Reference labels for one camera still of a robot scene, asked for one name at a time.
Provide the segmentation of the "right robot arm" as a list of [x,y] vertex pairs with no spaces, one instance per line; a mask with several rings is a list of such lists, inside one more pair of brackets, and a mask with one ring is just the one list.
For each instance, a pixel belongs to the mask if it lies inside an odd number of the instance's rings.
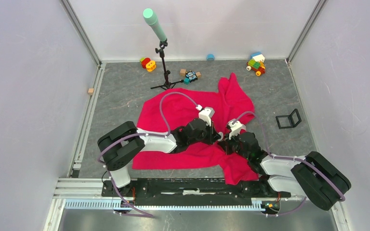
[[287,192],[307,197],[318,208],[329,210],[336,202],[344,201],[344,194],[352,187],[350,180],[316,151],[299,157],[269,154],[251,132],[226,137],[218,144],[226,154],[245,158],[254,172],[265,177],[259,183],[264,196]]

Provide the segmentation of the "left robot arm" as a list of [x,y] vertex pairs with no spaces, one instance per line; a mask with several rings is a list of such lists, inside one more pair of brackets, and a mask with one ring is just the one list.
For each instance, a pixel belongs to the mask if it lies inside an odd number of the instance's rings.
[[192,144],[201,142],[212,145],[223,138],[224,134],[216,131],[213,122],[208,124],[200,118],[171,130],[169,134],[143,130],[132,121],[127,121],[99,138],[98,161],[109,172],[115,192],[126,196],[132,191],[127,165],[141,151],[177,154]]

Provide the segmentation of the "red t-shirt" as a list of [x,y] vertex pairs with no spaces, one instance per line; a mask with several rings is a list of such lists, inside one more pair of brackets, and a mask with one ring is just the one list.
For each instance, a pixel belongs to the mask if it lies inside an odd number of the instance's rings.
[[[218,81],[218,91],[196,91],[176,88],[167,90],[143,104],[137,127],[148,131],[166,132],[165,116],[170,128],[185,126],[198,116],[196,105],[215,110],[213,122],[217,131],[226,132],[226,125],[246,111],[254,111],[250,97],[242,90],[235,73]],[[239,181],[258,180],[259,176],[238,154],[226,155],[217,144],[196,143],[178,154],[162,152],[140,152],[133,159],[136,170],[193,169],[219,165],[226,184],[236,185]]]

